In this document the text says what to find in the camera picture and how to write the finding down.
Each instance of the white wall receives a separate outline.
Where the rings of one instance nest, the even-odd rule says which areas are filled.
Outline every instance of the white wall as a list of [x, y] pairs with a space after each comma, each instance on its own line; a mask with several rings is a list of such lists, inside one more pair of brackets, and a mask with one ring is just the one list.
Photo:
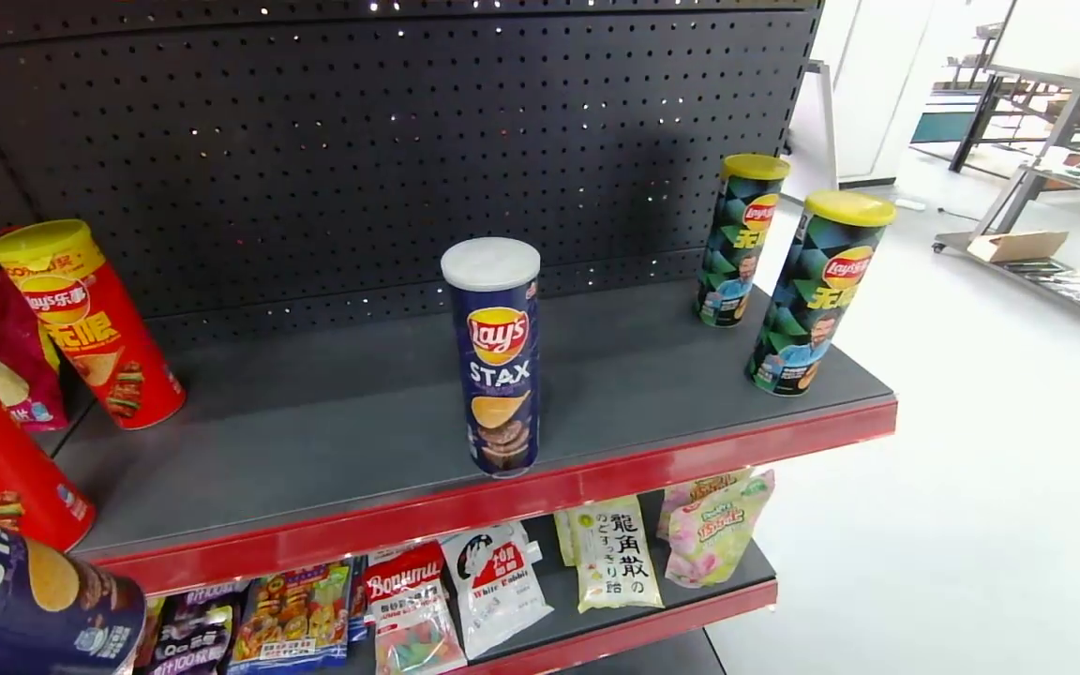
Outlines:
[[827, 0], [811, 56], [833, 66], [841, 181], [894, 178], [963, 0]]

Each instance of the red shelf edge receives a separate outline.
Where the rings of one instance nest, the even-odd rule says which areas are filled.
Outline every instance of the red shelf edge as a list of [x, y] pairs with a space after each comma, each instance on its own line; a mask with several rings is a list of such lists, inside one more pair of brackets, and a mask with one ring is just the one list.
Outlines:
[[202, 584], [318, 565], [355, 552], [552, 513], [782, 458], [891, 435], [897, 402], [879, 401], [810, 419], [793, 420], [696, 444], [630, 454], [592, 464], [486, 480], [410, 501], [309, 518], [140, 554], [79, 554], [132, 577], [146, 593], [176, 593]]
[[703, 625], [769, 607], [778, 602], [778, 581], [746, 586], [732, 593], [597, 629], [581, 636], [567, 637], [541, 648], [523, 650], [510, 657], [476, 663], [458, 671], [461, 675], [519, 675], [522, 672], [549, 674], [595, 659], [633, 650], [638, 646], [664, 640]]

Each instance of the cardboard box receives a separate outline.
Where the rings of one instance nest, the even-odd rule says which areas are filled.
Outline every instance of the cardboard box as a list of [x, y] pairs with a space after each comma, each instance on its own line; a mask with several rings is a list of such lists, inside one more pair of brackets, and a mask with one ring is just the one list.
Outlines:
[[987, 234], [970, 242], [970, 255], [987, 264], [1009, 264], [1014, 260], [1050, 258], [1062, 247], [1067, 231], [1020, 231], [1011, 234]]

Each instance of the green patterned chip can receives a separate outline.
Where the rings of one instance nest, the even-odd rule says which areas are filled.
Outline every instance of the green patterned chip can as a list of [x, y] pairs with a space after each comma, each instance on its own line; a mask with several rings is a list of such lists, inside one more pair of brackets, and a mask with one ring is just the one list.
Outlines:
[[810, 388], [894, 204], [835, 189], [807, 197], [745, 373], [758, 388], [800, 396]]
[[694, 312], [706, 325], [741, 321], [781, 181], [788, 173], [789, 163], [769, 154], [731, 154], [724, 160], [694, 298]]

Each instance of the yellow lid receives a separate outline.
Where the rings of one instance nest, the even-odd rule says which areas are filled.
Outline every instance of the yellow lid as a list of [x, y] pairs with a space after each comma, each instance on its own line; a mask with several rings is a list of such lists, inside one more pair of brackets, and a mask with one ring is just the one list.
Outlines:
[[753, 152], [729, 154], [724, 158], [724, 173], [753, 180], [781, 180], [789, 174], [789, 162]]
[[56, 253], [93, 244], [90, 226], [81, 219], [51, 219], [0, 237], [0, 265], [46, 269]]
[[840, 189], [820, 189], [807, 195], [807, 210], [836, 222], [856, 227], [882, 227], [894, 222], [899, 210], [894, 204], [861, 192], [842, 192]]

